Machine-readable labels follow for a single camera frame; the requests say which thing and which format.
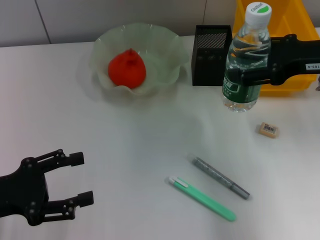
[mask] bottle cap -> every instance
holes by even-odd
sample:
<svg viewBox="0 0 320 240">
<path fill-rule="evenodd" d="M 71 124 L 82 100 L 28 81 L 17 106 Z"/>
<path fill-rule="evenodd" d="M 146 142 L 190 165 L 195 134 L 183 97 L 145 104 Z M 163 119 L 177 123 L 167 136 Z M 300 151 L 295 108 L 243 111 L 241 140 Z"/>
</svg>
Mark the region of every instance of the bottle cap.
<svg viewBox="0 0 320 240">
<path fill-rule="evenodd" d="M 245 22 L 255 28 L 266 28 L 271 18 L 272 8 L 264 2 L 252 2 L 246 7 Z"/>
</svg>

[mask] green pen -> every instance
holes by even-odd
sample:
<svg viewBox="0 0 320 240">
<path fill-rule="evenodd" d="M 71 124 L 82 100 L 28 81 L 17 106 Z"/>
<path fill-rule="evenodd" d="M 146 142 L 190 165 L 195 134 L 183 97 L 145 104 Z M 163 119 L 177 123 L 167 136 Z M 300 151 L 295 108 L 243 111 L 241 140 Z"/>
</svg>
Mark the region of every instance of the green pen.
<svg viewBox="0 0 320 240">
<path fill-rule="evenodd" d="M 230 222 L 236 220 L 236 215 L 227 209 L 225 206 L 221 205 L 217 201 L 213 200 L 211 197 L 205 195 L 203 192 L 196 189 L 194 186 L 190 185 L 186 181 L 182 180 L 179 177 L 171 176 L 169 177 L 169 183 L 171 183 L 176 188 L 185 192 L 193 199 L 197 200 L 199 203 L 203 204 L 210 210 L 219 214 L 221 217 L 227 219 Z"/>
</svg>

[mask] plastic bottle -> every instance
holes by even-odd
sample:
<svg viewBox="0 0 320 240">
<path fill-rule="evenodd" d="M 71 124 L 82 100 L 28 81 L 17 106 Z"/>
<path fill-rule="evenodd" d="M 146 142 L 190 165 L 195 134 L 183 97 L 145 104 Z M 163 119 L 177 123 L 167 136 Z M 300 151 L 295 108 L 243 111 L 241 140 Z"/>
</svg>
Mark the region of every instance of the plastic bottle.
<svg viewBox="0 0 320 240">
<path fill-rule="evenodd" d="M 245 23 L 235 35 L 226 58 L 222 86 L 223 104 L 233 112 L 246 112 L 257 102 L 261 85 L 242 86 L 232 82 L 227 70 L 267 66 L 271 48 L 267 29 L 272 9 L 266 3 L 253 2 L 246 7 Z"/>
</svg>

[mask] mesh pen holder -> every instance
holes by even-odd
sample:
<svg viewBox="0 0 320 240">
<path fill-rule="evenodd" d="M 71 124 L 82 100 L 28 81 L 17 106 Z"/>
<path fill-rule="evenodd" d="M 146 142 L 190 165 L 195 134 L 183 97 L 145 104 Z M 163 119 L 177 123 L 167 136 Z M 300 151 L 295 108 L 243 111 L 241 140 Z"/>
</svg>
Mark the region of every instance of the mesh pen holder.
<svg viewBox="0 0 320 240">
<path fill-rule="evenodd" d="M 230 25 L 196 26 L 191 60 L 193 86 L 223 85 L 231 41 Z"/>
</svg>

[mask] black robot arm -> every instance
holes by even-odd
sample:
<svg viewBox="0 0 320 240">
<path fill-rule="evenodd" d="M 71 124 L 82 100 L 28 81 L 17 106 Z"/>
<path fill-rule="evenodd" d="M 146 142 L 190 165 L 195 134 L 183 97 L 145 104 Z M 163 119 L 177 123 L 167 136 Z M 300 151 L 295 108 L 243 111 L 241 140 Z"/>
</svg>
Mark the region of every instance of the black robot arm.
<svg viewBox="0 0 320 240">
<path fill-rule="evenodd" d="M 320 74 L 320 40 L 300 41 L 295 34 L 271 37 L 266 67 L 228 70 L 230 80 L 243 86 L 281 85 L 300 74 Z"/>
<path fill-rule="evenodd" d="M 19 214 L 29 225 L 72 220 L 77 206 L 94 203 L 92 191 L 59 201 L 49 201 L 45 173 L 65 166 L 84 164 L 84 155 L 77 152 L 66 156 L 62 149 L 38 157 L 27 157 L 10 175 L 0 177 L 0 218 Z"/>
</svg>

